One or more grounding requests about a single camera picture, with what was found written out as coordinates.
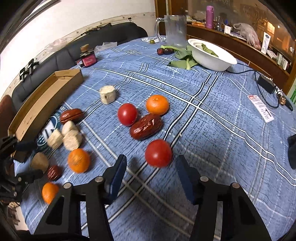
screw head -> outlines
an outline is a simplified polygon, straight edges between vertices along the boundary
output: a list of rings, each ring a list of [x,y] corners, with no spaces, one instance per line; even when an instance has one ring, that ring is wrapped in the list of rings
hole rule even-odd
[[[65,183],[65,184],[63,185],[63,188],[68,189],[68,188],[70,188],[71,186],[72,186],[72,183]]]
[[[238,183],[233,183],[232,186],[233,186],[234,188],[239,188],[239,187],[240,187],[240,185],[239,185]]]
[[[94,180],[95,180],[95,182],[100,183],[100,182],[104,181],[104,178],[102,176],[98,176]]]
[[[209,180],[209,178],[206,177],[206,176],[201,176],[201,177],[200,177],[200,180],[201,180],[202,182],[207,182],[207,181]]]

red label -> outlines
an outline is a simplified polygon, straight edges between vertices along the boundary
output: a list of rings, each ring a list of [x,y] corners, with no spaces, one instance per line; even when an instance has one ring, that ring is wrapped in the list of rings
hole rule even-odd
[[[96,63],[96,56],[94,54],[92,54],[86,58],[83,58],[82,62],[85,67],[88,67],[88,66]]]

glass window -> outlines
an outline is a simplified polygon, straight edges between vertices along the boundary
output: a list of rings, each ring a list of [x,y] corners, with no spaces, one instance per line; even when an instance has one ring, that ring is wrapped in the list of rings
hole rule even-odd
[[[194,19],[205,19],[206,7],[214,7],[214,19],[221,16],[229,25],[247,23],[251,25],[262,43],[264,32],[271,36],[269,46],[281,52],[287,60],[293,60],[295,38],[283,23],[258,0],[188,0],[188,11]]]

cork stopper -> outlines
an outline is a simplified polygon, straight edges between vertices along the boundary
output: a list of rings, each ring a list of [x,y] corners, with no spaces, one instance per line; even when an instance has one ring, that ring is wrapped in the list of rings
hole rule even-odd
[[[88,49],[89,49],[89,44],[86,44],[80,47],[80,50],[82,53],[88,51]]]

glass mug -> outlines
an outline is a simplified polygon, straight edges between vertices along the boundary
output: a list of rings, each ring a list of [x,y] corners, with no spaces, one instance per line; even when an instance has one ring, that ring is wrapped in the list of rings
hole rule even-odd
[[[157,18],[155,24],[155,34],[160,42],[165,39],[159,34],[159,23],[165,23],[166,45],[178,48],[186,48],[186,16],[165,15],[164,18]]]

